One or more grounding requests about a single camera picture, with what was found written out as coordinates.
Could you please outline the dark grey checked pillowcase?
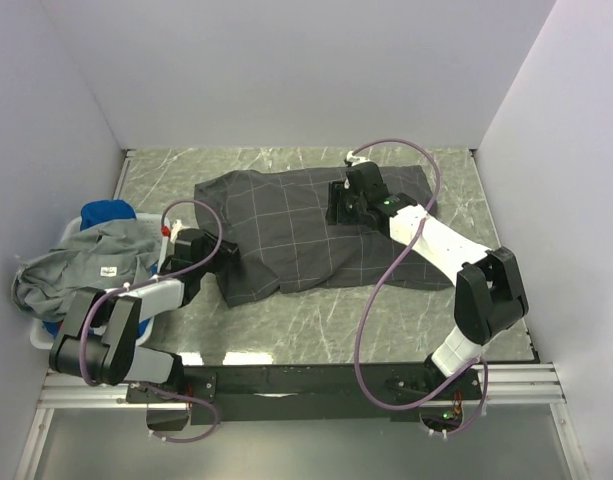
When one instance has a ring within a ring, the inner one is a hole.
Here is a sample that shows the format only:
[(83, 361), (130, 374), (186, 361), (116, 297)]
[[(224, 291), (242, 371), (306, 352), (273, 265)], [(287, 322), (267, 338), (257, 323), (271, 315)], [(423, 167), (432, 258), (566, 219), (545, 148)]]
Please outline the dark grey checked pillowcase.
[(279, 173), (235, 170), (194, 188), (197, 224), (240, 251), (238, 263), (217, 276), (231, 307), (280, 292), (375, 284), (403, 245), (357, 225), (327, 225), (328, 185), (341, 168)]

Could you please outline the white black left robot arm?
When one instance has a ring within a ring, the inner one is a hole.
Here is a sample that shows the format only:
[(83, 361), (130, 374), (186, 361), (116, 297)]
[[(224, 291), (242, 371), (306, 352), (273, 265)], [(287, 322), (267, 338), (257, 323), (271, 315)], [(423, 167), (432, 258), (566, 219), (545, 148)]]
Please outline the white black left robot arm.
[(162, 401), (179, 399), (186, 389), (181, 357), (140, 347), (140, 324), (188, 305), (205, 275), (217, 276), (239, 258), (233, 242), (204, 229), (180, 230), (172, 253), (150, 279), (108, 291), (76, 291), (51, 348), (49, 367), (90, 385), (149, 383)]

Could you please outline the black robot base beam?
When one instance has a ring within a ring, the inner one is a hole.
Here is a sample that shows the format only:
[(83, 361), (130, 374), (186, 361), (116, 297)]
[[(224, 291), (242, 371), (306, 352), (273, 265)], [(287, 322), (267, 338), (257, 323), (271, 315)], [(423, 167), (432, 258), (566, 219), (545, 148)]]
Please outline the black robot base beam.
[(424, 363), (187, 366), (183, 382), (153, 389), (133, 383), (129, 405), (149, 409), (149, 427), (175, 431), (219, 422), (387, 418), (416, 421), (409, 403), (429, 407), (481, 399), (478, 372), (470, 368), (446, 388)]

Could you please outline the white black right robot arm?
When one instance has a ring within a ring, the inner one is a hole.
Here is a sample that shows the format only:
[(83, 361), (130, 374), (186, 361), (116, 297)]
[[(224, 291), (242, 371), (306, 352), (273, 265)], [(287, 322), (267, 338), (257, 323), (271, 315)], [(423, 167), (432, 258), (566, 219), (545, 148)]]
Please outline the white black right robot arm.
[(455, 327), (428, 357), (424, 377), (428, 393), (446, 399), (460, 386), (458, 369), (528, 313), (517, 259), (505, 247), (467, 239), (410, 196), (391, 193), (368, 158), (351, 155), (346, 165), (346, 179), (329, 185), (327, 223), (365, 226), (410, 245), (455, 287)]

